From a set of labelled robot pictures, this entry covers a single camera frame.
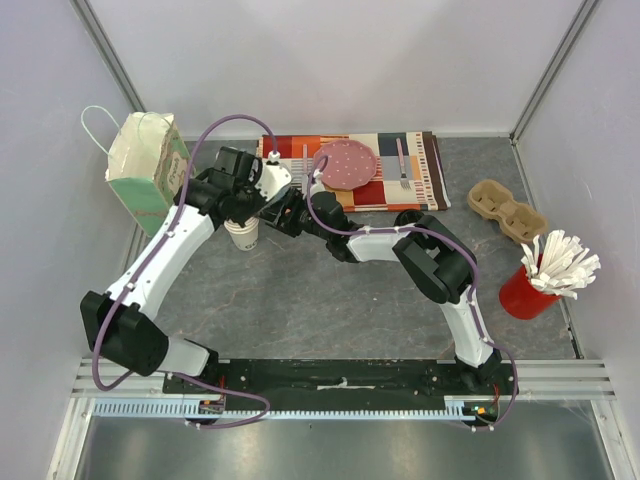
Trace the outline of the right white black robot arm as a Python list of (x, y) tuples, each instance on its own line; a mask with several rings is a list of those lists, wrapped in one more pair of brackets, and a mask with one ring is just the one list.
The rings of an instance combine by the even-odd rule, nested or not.
[(372, 228), (350, 220), (333, 193), (307, 199), (292, 189), (259, 218), (290, 237), (305, 232), (322, 239), (340, 262), (399, 263), (446, 319), (458, 368), (454, 380), (473, 394), (497, 389), (508, 380), (477, 306), (476, 258), (435, 217), (409, 209), (397, 215), (392, 227)]

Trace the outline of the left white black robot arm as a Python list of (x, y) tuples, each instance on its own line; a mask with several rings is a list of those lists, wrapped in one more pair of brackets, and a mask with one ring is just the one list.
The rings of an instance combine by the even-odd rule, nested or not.
[(196, 250), (226, 220), (245, 223), (291, 187), (286, 167), (272, 162), (233, 173), (209, 168), (179, 190), (160, 230), (131, 267), (105, 293), (88, 292), (80, 303), (92, 374), (106, 358), (127, 374), (183, 374), (198, 393), (219, 382), (214, 351), (177, 336), (154, 322), (171, 285)]

